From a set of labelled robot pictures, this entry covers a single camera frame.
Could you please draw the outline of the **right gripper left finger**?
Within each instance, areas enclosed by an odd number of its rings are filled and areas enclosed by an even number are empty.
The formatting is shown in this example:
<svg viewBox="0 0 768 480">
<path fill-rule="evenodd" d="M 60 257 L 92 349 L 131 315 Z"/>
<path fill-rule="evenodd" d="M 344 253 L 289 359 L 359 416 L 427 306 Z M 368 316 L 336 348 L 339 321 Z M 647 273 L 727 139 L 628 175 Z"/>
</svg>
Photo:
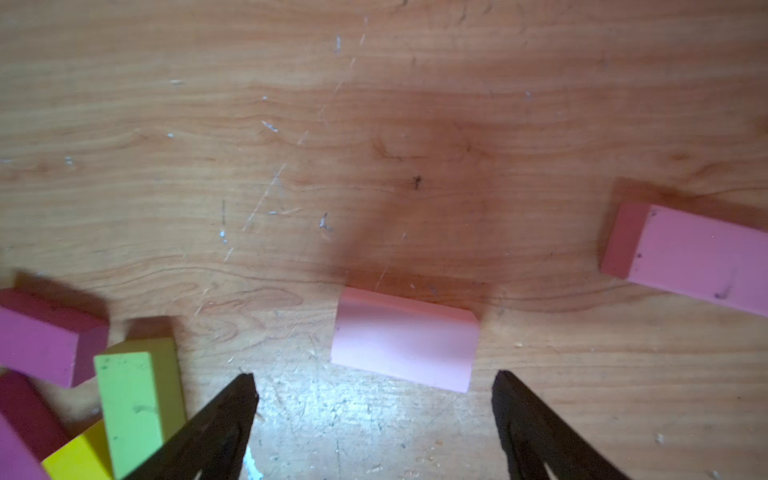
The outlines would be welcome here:
<svg viewBox="0 0 768 480">
<path fill-rule="evenodd" d="M 130 479 L 237 479 L 259 395 L 252 374 L 236 376 Z"/>
</svg>

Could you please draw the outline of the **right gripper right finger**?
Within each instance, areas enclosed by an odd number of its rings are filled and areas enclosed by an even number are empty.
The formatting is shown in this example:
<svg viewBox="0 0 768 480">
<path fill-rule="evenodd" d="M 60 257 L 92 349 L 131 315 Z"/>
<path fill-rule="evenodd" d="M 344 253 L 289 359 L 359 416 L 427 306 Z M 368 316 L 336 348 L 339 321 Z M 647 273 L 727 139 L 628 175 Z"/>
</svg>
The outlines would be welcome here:
<svg viewBox="0 0 768 480">
<path fill-rule="evenodd" d="M 492 386 L 492 410 L 512 479 L 625 479 L 510 371 Z"/>
</svg>

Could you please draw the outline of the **light pink block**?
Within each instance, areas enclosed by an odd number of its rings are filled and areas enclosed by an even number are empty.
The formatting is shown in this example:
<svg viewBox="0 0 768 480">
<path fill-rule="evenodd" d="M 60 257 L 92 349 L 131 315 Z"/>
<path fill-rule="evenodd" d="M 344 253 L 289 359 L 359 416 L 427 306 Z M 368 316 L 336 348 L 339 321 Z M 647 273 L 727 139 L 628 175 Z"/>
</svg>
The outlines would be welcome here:
<svg viewBox="0 0 768 480">
<path fill-rule="evenodd" d="M 469 310 L 347 287 L 340 296 L 332 363 L 465 393 L 480 321 Z"/>
</svg>

